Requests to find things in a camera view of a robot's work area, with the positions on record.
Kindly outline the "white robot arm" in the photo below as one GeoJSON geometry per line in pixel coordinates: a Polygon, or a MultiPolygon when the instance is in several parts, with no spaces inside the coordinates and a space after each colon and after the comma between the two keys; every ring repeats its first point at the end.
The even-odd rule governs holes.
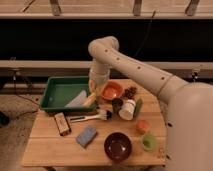
{"type": "Polygon", "coordinates": [[[213,85],[187,82],[119,52],[113,36],[88,45],[89,78],[102,84],[112,68],[143,86],[167,105],[165,171],[213,170],[213,85]]]}

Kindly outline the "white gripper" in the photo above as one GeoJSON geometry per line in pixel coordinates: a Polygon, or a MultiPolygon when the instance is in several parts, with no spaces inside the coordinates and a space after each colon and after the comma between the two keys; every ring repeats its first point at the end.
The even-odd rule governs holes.
{"type": "Polygon", "coordinates": [[[107,84],[107,79],[89,79],[89,90],[96,96],[100,96],[107,84]]]}

